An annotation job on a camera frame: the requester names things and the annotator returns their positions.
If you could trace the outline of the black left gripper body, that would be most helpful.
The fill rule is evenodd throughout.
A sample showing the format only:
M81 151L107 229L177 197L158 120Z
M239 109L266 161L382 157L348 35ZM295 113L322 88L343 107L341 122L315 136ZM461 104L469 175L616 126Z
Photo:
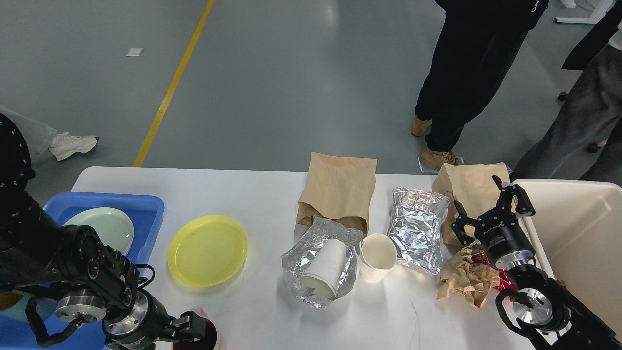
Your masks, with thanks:
M112 350L154 350L156 341L175 341L173 319L151 293L138 291L133 309L124 319L103 321L104 343Z

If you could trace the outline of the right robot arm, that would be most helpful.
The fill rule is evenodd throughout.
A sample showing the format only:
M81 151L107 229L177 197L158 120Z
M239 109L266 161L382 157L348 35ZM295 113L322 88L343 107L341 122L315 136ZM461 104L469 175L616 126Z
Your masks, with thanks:
M455 201L451 228L462 246L481 244L496 270L505 271L517 290L506 288L495 299L507 328L526 337L536 350L619 350L616 334L561 283L536 266L536 252L519 226L535 208L519 185L493 175L500 191L493 208L468 217Z

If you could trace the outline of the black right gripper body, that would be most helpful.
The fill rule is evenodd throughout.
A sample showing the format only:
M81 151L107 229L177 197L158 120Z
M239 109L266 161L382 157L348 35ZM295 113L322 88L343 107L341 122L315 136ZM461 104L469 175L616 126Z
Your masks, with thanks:
M495 269L510 270L535 257L535 249L512 211L490 209L476 221L475 238Z

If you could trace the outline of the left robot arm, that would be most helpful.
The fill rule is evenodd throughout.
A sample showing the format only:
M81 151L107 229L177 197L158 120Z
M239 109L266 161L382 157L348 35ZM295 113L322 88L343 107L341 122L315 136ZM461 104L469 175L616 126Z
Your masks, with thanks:
M114 350L153 350L157 341L174 350L219 346L215 326L197 312L168 315L146 291L140 264L105 246L91 226L61 226L29 196L29 149L6 116L0 141L1 290L31 295L25 316L38 345L62 343L100 321Z

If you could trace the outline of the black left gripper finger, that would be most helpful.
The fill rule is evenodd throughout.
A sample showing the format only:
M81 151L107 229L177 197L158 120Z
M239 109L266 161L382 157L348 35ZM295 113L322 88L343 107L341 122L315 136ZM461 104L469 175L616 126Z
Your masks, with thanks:
M173 329L172 343L191 343L205 337L207 320L197 312L183 312L180 317L171 319Z

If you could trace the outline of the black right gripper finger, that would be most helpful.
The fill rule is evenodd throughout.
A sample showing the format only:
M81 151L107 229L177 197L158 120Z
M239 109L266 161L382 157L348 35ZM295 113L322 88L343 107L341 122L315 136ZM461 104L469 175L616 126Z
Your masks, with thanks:
M519 185L502 182L497 175L492 175L492 180L500 190L499 198L493 208L495 213L511 213L511 205L515 204L515 213L519 217L533 216L536 211L526 191Z
M457 215L455 217L455 222L451 224L451 229L455 233L458 241L464 248L474 249L476 246L480 246L480 249L483 248L483 244L475 235L473 237L466 234L464 227L472 226L476 230L482 228L483 222L480 218L470 218L468 217L464 206L459 201L454 201L454 206L457 209Z

